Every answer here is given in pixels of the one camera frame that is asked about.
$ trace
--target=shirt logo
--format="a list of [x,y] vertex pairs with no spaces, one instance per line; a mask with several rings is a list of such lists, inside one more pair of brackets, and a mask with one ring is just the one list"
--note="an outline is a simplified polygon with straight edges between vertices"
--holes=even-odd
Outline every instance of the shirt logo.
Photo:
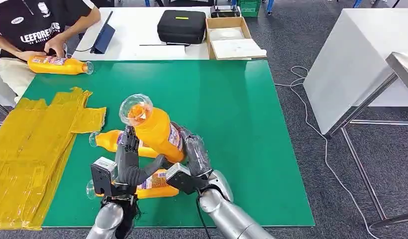
[[54,32],[59,32],[60,31],[60,25],[57,22],[53,22],[52,25],[49,28],[46,28],[41,31],[33,32],[24,36],[20,36],[19,39],[27,44],[34,44],[34,43],[39,43],[43,41],[47,41],[50,39],[51,35]]
[[44,2],[39,2],[38,3],[38,8],[40,9],[41,13],[44,14],[43,17],[48,17],[50,16],[50,11],[47,8],[46,4]]
[[14,20],[12,20],[10,23],[12,23],[12,24],[19,24],[19,23],[21,23],[22,21],[24,21],[24,18],[23,18],[22,16],[19,16],[19,17],[15,18]]

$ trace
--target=white paper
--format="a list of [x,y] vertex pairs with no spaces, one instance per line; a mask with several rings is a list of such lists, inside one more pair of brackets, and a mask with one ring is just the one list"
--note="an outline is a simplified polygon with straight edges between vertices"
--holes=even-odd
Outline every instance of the white paper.
[[208,29],[208,33],[210,35],[210,39],[213,41],[244,39],[244,35],[240,27],[210,28]]
[[245,58],[265,56],[266,50],[262,50],[253,39],[217,40],[211,41],[217,59]]
[[179,59],[185,57],[185,46],[182,45],[156,45],[139,46],[136,48],[136,56],[144,59]]

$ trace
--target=white cable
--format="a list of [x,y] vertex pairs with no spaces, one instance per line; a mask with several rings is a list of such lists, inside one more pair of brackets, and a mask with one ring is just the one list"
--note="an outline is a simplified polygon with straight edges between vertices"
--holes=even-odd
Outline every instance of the white cable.
[[362,219],[364,220],[365,228],[367,229],[368,234],[369,234],[370,236],[372,236],[373,238],[375,238],[375,239],[379,239],[378,237],[376,237],[375,235],[373,235],[373,234],[370,232],[370,229],[368,228],[367,220],[365,219],[364,214],[362,213],[361,209],[359,208],[358,204],[356,203],[356,200],[355,200],[355,198],[353,197],[353,194],[345,187],[345,185],[342,183],[342,181],[339,179],[339,177],[336,175],[336,173],[334,172],[334,170],[330,167],[330,165],[329,165],[328,162],[327,162],[327,144],[328,144],[327,138],[325,138],[324,135],[322,135],[314,126],[312,126],[312,124],[310,124],[310,123],[308,122],[308,108],[307,108],[307,106],[306,106],[306,103],[305,103],[305,101],[301,98],[301,96],[292,88],[292,87],[294,87],[294,86],[302,85],[302,84],[303,84],[303,81],[302,81],[302,83],[298,83],[298,84],[294,84],[294,83],[295,83],[296,81],[298,81],[298,80],[305,80],[305,78],[306,78],[306,76],[304,77],[304,76],[302,76],[302,75],[300,75],[300,74],[294,72],[294,69],[296,69],[296,68],[301,68],[301,69],[306,70],[306,75],[308,75],[308,69],[307,69],[307,68],[305,68],[305,67],[303,67],[303,66],[294,66],[294,67],[291,68],[291,72],[292,72],[294,75],[298,76],[298,77],[299,77],[298,79],[292,81],[292,83],[291,83],[290,85],[284,85],[284,84],[274,84],[274,85],[276,85],[276,86],[286,86],[286,87],[289,87],[289,88],[299,97],[299,99],[302,101],[302,103],[303,103],[304,106],[305,106],[305,123],[308,124],[312,129],[314,129],[314,131],[317,132],[318,135],[320,135],[320,136],[324,139],[324,141],[325,141],[325,151],[324,151],[324,162],[325,162],[325,165],[327,165],[328,169],[330,169],[330,171],[333,173],[334,177],[337,179],[337,181],[338,181],[339,184],[342,186],[342,188],[343,188],[344,190],[346,190],[346,191],[348,192],[348,194],[350,195],[350,197],[352,198],[353,203],[355,204],[356,208],[358,209],[359,213],[360,213],[361,216],[362,216]]

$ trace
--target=folded yellow bag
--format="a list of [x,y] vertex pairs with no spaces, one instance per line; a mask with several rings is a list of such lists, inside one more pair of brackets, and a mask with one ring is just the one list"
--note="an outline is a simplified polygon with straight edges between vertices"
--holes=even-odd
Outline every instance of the folded yellow bag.
[[40,230],[76,133],[100,131],[106,108],[85,109],[78,87],[43,99],[22,98],[0,127],[0,229]]

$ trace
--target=black case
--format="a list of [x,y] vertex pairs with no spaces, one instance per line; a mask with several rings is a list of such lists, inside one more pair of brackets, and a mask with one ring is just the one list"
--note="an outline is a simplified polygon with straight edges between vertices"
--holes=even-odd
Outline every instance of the black case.
[[163,42],[201,44],[205,32],[205,13],[201,11],[166,10],[157,24]]

